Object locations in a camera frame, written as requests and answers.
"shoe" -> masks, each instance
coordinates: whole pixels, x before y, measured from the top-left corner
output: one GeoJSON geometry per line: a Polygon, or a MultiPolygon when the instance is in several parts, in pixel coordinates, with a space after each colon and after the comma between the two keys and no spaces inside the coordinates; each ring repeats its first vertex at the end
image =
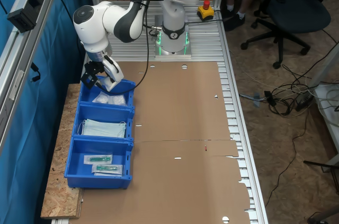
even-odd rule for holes
{"type": "Polygon", "coordinates": [[[228,9],[224,9],[224,10],[221,11],[222,19],[227,19],[227,18],[232,17],[234,15],[235,15],[234,10],[229,11],[228,9]]]}
{"type": "Polygon", "coordinates": [[[240,19],[239,14],[235,14],[229,20],[224,22],[225,32],[232,31],[236,29],[237,27],[243,25],[244,23],[245,23],[245,17],[243,17],[243,19],[240,19]]]}

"floor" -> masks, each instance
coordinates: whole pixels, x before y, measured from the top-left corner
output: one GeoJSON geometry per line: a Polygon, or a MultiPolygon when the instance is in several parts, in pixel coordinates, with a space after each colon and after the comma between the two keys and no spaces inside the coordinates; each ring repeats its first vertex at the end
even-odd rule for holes
{"type": "MultiPolygon", "coordinates": [[[[255,21],[253,11],[258,8],[258,3],[256,0],[246,14],[245,25],[227,33],[238,91],[251,96],[255,93],[263,96],[264,91],[273,90],[263,84],[280,86],[294,80],[283,68],[273,69],[272,64],[278,58],[278,47],[273,43],[273,39],[251,43],[247,50],[240,49],[240,44],[246,39],[268,32],[262,25],[255,30],[250,27],[255,21]],[[263,84],[250,79],[244,71],[263,84]]],[[[323,3],[332,17],[325,30],[339,41],[339,0],[325,0],[323,3]]],[[[311,50],[308,55],[302,56],[299,54],[300,46],[285,41],[283,64],[299,74],[307,71],[335,44],[323,31],[297,36],[310,44],[311,50]]],[[[308,76],[313,76],[316,71],[317,67],[308,76]]],[[[327,78],[331,82],[336,79],[339,79],[339,63],[327,78]]],[[[269,223],[306,223],[307,218],[314,212],[338,205],[339,195],[336,194],[330,173],[322,173],[319,167],[303,163],[304,160],[325,163],[336,154],[326,124],[316,105],[298,117],[287,119],[271,113],[265,103],[260,103],[260,107],[257,107],[253,101],[242,98],[241,104],[265,203],[277,184],[278,175],[294,157],[292,138],[303,133],[307,118],[305,135],[295,140],[297,157],[280,177],[279,187],[273,192],[266,207],[269,223]]],[[[297,114],[299,113],[293,111],[290,116],[297,114]]],[[[332,217],[329,223],[338,223],[338,219],[339,216],[332,217]]]]}

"red button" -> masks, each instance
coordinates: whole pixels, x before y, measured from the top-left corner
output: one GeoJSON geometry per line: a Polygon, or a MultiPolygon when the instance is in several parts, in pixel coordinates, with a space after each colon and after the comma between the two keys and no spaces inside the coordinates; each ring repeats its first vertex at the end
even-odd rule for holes
{"type": "Polygon", "coordinates": [[[203,2],[203,8],[204,8],[204,10],[208,10],[209,7],[210,7],[210,1],[204,1],[204,2],[203,2]]]}

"brown cardboard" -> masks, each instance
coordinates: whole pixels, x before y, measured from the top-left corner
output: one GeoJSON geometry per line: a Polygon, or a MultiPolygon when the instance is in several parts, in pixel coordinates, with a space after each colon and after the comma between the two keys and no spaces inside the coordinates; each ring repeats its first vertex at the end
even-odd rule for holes
{"type": "Polygon", "coordinates": [[[72,224],[222,224],[224,216],[247,224],[247,188],[238,182],[237,160],[224,157],[235,152],[228,140],[135,143],[130,186],[85,190],[72,224]]]}
{"type": "MultiPolygon", "coordinates": [[[[145,62],[119,65],[136,83],[146,69],[145,62]]],[[[135,141],[230,140],[216,62],[150,62],[134,104],[135,141]]]]}

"chair wheel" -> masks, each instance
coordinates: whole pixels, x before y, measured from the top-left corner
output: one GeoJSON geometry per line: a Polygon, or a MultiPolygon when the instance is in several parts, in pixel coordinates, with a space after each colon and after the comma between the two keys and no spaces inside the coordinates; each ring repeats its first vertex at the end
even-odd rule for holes
{"type": "Polygon", "coordinates": [[[248,43],[244,42],[244,43],[241,44],[240,47],[241,47],[242,50],[246,50],[248,48],[248,43]]]}
{"type": "Polygon", "coordinates": [[[303,48],[303,49],[300,51],[300,53],[301,53],[303,56],[305,56],[305,55],[307,55],[308,51],[309,51],[309,48],[303,48]]]}
{"type": "Polygon", "coordinates": [[[251,27],[252,27],[253,29],[256,29],[256,28],[258,27],[258,23],[257,23],[257,22],[254,22],[253,24],[251,24],[251,27]]]}
{"type": "Polygon", "coordinates": [[[260,11],[255,11],[253,14],[254,16],[260,16],[260,11]]]}
{"type": "Polygon", "coordinates": [[[279,69],[281,66],[280,62],[276,61],[274,64],[273,64],[273,68],[274,69],[279,69]]]}

